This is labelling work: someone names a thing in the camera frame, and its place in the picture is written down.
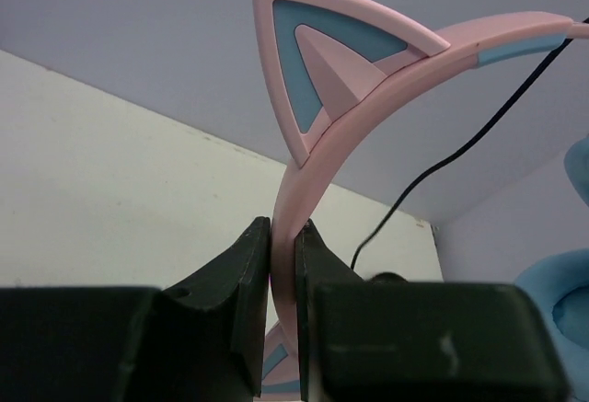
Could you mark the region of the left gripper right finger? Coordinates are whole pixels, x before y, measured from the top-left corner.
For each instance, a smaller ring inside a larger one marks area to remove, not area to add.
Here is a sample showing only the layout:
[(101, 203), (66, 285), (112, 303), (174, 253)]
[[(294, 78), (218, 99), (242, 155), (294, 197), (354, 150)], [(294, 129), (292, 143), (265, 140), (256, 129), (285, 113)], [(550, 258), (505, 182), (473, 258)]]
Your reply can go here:
[(294, 243), (305, 401), (566, 401), (538, 309), (510, 284), (368, 281), (306, 224)]

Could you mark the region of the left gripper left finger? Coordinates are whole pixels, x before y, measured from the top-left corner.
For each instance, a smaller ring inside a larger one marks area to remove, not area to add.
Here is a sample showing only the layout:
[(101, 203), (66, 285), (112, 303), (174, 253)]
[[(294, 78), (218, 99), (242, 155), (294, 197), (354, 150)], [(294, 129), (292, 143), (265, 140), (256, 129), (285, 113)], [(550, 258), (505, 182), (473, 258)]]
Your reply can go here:
[(1, 291), (5, 401), (250, 401), (261, 392), (271, 223), (192, 275)]

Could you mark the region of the pink blue cat-ear headphones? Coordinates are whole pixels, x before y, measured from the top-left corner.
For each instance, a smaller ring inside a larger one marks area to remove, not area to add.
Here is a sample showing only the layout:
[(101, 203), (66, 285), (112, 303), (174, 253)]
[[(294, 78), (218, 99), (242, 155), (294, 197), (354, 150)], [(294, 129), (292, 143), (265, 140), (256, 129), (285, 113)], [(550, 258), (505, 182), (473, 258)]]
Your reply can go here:
[(291, 154), (271, 220), (278, 315), (264, 348), (261, 399), (303, 395), (295, 239), (355, 147), (407, 103), (466, 70), (542, 52), (588, 27), (547, 12), (483, 17), (438, 31), (372, 0), (253, 0), (260, 62)]

